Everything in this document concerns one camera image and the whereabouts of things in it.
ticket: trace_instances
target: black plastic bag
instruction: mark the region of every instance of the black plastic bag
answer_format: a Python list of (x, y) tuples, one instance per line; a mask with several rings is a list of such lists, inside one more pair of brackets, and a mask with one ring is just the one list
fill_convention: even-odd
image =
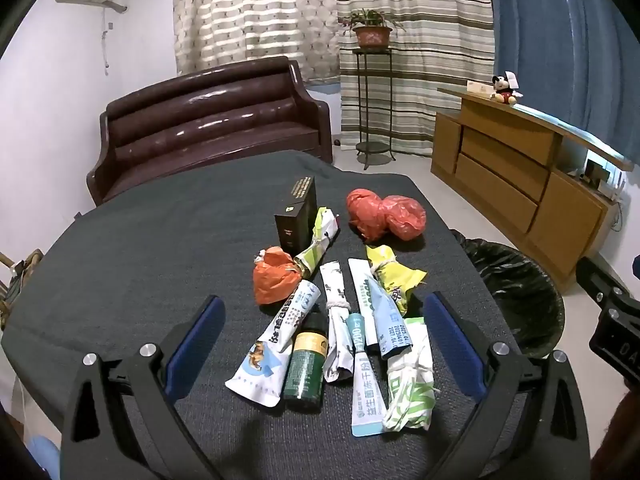
[(544, 357), (564, 330), (564, 301), (551, 277), (519, 250), (451, 233), (465, 250), (502, 311), (522, 353)]

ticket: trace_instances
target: dark cardboard box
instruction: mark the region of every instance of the dark cardboard box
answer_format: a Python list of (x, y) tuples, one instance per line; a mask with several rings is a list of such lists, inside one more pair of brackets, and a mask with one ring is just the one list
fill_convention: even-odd
[(311, 244), (311, 233), (318, 214), (316, 181), (306, 176), (296, 181), (275, 215), (282, 250), (297, 256)]

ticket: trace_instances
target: terracotta pot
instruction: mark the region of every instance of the terracotta pot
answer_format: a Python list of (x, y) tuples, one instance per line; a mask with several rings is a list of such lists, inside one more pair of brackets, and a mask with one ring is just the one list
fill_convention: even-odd
[(389, 46), (389, 27), (363, 25), (353, 29), (358, 37), (360, 48), (387, 48)]

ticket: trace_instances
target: cabinet top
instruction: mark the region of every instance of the cabinet top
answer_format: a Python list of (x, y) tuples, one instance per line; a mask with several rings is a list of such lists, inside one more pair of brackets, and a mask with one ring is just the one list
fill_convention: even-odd
[(496, 101), (491, 101), (491, 99), (479, 96), (477, 94), (471, 94), (467, 91), (450, 90), (448, 88), (438, 88), (438, 90), (440, 92), (444, 92), (445, 94), (460, 97), (461, 99), (468, 99), (469, 101), (480, 103), (492, 108), (497, 108), (506, 113), (523, 118), (527, 121), (533, 121), (537, 124), (540, 124), (541, 126), (548, 128), (549, 130), (562, 135), (563, 137), (568, 137), (574, 142), (585, 146), (592, 152), (600, 155), (605, 160), (608, 160), (615, 167), (620, 168), (620, 170), (633, 171), (633, 162), (628, 158), (625, 158), (621, 153), (618, 153), (608, 144), (605, 144), (589, 132), (581, 130), (580, 128), (576, 128), (575, 126), (572, 126), (569, 123), (565, 123), (564, 121), (561, 121), (556, 117), (545, 114), (544, 112), (540, 112), (539, 110), (535, 110), (534, 108), (529, 108), (519, 104), (505, 105), (502, 103), (497, 103)]

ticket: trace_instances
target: tiled floor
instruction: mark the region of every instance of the tiled floor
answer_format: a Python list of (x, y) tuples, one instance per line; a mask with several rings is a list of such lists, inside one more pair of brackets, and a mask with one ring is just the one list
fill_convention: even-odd
[[(356, 160), (355, 151), (335, 148), (334, 156), (337, 168), (364, 172), (364, 160)], [(431, 159), (401, 153), (396, 154), (396, 159), (394, 162), (386, 155), (372, 156), (372, 165), (367, 173), (405, 174), (415, 182), (449, 227), (468, 238), (484, 238), (511, 245), (491, 222), (431, 174)], [(578, 286), (574, 286), (564, 297), (564, 307), (566, 325), (558, 348), (569, 356), (578, 381), (593, 453), (600, 445), (613, 411), (625, 393), (625, 387), (620, 375), (589, 350), (589, 339), (598, 320), (599, 308), (596, 304)], [(43, 434), (59, 444), (60, 433), (29, 396), (26, 396), (23, 408), (20, 387), (12, 387), (14, 377), (0, 349), (0, 399), (5, 409), (18, 420), (26, 421), (26, 435)]]

